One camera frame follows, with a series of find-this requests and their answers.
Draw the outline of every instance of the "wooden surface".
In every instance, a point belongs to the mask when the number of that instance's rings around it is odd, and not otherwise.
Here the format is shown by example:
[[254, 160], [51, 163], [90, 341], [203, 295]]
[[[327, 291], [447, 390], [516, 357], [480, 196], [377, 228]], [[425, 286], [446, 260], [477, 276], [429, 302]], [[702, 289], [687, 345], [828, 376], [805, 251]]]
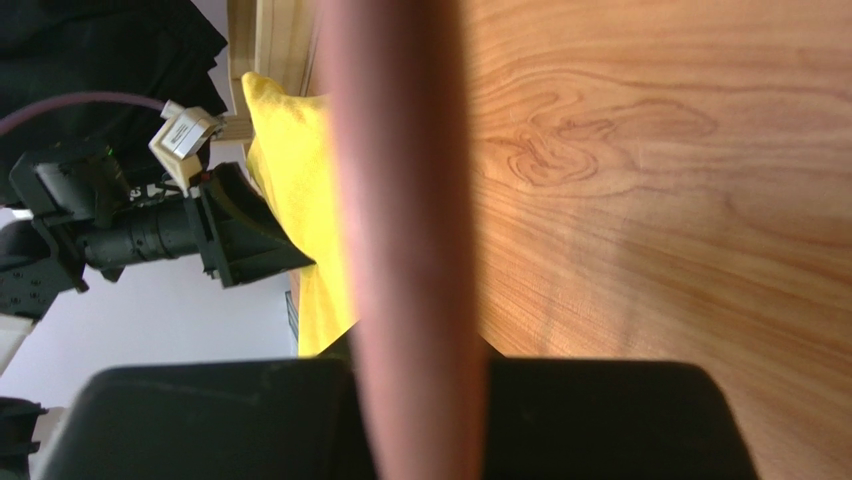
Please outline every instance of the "wooden surface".
[[468, 0], [484, 335], [718, 381], [852, 478], [852, 3]]
[[254, 70], [304, 95], [310, 81], [315, 0], [256, 0]]

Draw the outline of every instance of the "yellow towel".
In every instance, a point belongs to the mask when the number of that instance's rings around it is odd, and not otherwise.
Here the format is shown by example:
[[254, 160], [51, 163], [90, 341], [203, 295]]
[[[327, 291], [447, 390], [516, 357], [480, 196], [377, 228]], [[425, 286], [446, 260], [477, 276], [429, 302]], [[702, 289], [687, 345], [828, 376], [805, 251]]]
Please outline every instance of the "yellow towel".
[[249, 173], [293, 243], [317, 262], [302, 269], [299, 291], [299, 355], [316, 355], [355, 321], [343, 270], [327, 100], [290, 97], [256, 73], [242, 81], [255, 128]]

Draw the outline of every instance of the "purple cable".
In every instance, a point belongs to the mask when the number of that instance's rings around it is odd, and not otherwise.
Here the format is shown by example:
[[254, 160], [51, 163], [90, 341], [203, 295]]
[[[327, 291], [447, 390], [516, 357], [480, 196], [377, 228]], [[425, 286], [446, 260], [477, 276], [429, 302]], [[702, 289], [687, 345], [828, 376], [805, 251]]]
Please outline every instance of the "purple cable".
[[27, 105], [26, 107], [10, 113], [0, 120], [0, 136], [6, 135], [15, 127], [22, 123], [47, 113], [58, 108], [68, 107], [71, 105], [80, 105], [83, 103], [123, 103], [126, 105], [136, 105], [139, 107], [148, 107], [153, 110], [163, 111], [166, 102], [149, 98], [133, 93], [121, 92], [77, 92], [67, 93], [56, 97], [47, 98], [36, 103]]

